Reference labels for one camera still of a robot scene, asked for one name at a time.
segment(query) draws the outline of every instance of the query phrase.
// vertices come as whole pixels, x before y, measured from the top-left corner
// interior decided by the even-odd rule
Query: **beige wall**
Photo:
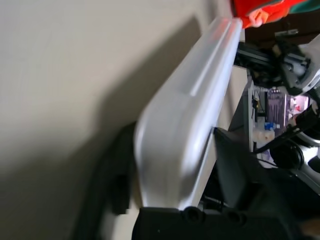
[[[66,239],[96,156],[223,2],[0,1],[2,240]]]

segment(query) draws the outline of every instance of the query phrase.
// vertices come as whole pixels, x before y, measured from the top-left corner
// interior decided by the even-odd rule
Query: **red fabric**
[[[274,2],[270,0],[233,0],[233,3],[235,8],[235,17],[242,19],[243,28],[248,28],[252,25],[249,15],[256,10],[262,10],[262,22],[265,24],[277,21],[287,16],[292,6],[305,1],[306,0],[280,0],[278,2]]]

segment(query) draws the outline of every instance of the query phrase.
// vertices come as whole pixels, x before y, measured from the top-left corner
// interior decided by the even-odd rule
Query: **white plastic panel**
[[[241,30],[239,19],[216,18],[140,116],[134,150],[144,207],[194,204]]]

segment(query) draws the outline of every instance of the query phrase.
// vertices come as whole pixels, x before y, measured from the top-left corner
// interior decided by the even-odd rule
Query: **orange fabric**
[[[288,15],[293,5],[306,0],[233,0],[235,17],[241,18],[243,28],[253,25],[251,19],[263,24],[277,21]]]

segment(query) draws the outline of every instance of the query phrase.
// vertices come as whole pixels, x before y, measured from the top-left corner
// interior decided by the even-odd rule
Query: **green fabric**
[[[290,14],[306,13],[317,9],[320,9],[320,0],[308,0],[291,7]]]

